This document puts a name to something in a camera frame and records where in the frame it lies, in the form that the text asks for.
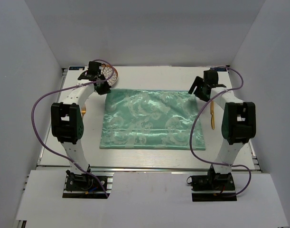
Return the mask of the patterned orange rim plate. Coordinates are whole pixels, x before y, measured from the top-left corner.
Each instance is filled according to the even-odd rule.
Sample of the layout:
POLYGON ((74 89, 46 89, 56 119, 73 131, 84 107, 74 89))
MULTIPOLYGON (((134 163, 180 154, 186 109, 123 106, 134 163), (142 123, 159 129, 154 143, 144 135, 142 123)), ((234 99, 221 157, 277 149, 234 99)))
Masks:
POLYGON ((118 79, 118 72, 117 70, 108 65, 108 64, 102 64, 102 74, 105 78, 108 78, 107 83, 110 86, 115 85, 117 79, 118 79))

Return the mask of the gold knife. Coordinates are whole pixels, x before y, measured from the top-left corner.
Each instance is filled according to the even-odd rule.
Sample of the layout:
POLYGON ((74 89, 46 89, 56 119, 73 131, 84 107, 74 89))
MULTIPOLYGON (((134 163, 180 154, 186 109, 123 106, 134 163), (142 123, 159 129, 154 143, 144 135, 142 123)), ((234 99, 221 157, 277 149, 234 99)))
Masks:
POLYGON ((214 102, 210 103, 210 114, 211 114, 211 128, 215 129, 215 113, 214 113, 214 102))

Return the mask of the gold fork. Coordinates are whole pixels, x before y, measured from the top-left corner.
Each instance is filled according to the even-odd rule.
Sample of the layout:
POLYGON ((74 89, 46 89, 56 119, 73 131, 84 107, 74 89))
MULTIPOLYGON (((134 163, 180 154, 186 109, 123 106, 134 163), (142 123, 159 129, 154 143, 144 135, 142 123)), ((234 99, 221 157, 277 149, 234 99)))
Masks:
POLYGON ((84 117, 84 115, 86 114, 86 105, 85 104, 82 106, 81 114, 82 114, 82 117, 84 117))

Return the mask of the green satin cloth napkin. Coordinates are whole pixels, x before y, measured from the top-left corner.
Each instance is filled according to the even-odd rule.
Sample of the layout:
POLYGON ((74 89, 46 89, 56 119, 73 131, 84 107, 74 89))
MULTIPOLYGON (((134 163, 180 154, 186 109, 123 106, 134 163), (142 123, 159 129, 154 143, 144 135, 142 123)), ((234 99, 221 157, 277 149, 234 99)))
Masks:
POLYGON ((186 91, 114 89, 105 99, 101 149, 205 150, 197 99, 186 91))

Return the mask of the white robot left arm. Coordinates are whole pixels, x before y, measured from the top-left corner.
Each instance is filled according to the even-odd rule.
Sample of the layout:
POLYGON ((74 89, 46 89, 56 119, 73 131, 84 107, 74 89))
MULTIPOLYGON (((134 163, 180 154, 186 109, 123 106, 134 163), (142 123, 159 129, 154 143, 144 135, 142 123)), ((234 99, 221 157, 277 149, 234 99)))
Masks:
POLYGON ((93 177, 89 175, 91 168, 81 144, 84 134, 81 107, 92 93, 103 95, 111 91, 105 80, 103 64, 91 61, 88 69, 78 77, 78 87, 73 88, 63 101, 51 105, 52 135, 61 143, 70 162, 70 170, 66 173, 84 190, 92 187, 93 177))

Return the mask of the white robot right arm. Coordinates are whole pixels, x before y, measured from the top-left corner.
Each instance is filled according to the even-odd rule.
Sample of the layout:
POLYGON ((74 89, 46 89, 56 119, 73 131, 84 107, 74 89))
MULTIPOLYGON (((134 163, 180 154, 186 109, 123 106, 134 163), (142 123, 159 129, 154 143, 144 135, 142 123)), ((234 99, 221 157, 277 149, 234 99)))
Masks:
POLYGON ((256 135, 256 107, 253 102, 245 102, 237 98, 233 91, 243 87, 227 88, 219 83, 218 71, 215 68, 205 70, 203 77, 197 76, 189 90, 189 94, 195 95, 199 100, 204 101, 204 106, 192 125, 190 137, 200 115, 212 102, 215 102, 223 110, 221 134, 223 142, 220 151, 214 161, 198 160, 211 165, 211 175, 207 177, 208 186, 212 189, 219 189, 223 186, 224 176, 228 176, 238 152, 256 135))

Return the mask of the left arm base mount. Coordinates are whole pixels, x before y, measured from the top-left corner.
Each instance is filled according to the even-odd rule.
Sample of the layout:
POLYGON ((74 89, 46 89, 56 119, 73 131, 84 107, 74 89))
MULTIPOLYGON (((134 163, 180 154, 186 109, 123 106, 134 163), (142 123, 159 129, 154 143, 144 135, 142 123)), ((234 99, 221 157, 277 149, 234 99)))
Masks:
POLYGON ((62 198, 107 199, 112 189, 112 176, 98 175, 97 178, 67 170, 62 198))

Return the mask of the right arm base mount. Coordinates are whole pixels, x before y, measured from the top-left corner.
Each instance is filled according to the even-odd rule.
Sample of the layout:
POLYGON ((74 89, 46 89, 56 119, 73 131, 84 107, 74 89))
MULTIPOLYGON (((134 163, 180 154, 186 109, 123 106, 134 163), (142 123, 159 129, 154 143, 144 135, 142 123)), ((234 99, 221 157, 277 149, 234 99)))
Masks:
POLYGON ((210 168, 206 175, 189 176, 193 202, 237 201, 234 180, 231 173, 220 174, 210 168))

